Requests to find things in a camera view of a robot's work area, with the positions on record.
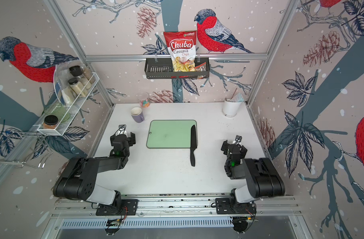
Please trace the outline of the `green cutting board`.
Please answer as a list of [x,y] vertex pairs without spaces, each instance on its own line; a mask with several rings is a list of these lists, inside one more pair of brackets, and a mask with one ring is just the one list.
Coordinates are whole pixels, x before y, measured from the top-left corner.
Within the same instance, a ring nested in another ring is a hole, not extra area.
[[150,123],[146,146],[149,149],[190,148],[193,119],[153,120]]

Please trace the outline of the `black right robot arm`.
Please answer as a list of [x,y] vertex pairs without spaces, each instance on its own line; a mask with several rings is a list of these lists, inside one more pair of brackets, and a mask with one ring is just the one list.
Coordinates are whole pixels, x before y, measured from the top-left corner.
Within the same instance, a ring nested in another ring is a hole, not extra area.
[[242,187],[232,189],[230,208],[239,213],[261,198],[285,195],[285,185],[269,158],[246,158],[248,150],[237,140],[224,141],[221,151],[226,156],[224,170],[231,180],[245,180]]

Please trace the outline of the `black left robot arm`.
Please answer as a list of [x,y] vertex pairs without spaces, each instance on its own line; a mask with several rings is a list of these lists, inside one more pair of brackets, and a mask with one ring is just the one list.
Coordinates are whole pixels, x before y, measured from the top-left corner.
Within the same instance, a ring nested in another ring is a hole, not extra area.
[[136,136],[134,133],[130,136],[114,134],[110,142],[113,149],[108,157],[71,158],[53,187],[53,195],[104,205],[120,212],[120,192],[97,185],[97,174],[123,169],[130,156],[130,147],[136,144]]

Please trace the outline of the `black kitchen knife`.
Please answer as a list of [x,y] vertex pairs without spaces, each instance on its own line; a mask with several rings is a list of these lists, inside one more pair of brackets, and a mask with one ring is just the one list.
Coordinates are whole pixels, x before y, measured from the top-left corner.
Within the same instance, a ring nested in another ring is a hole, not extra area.
[[190,130],[190,163],[192,167],[195,167],[194,151],[196,149],[197,149],[196,125],[193,125]]

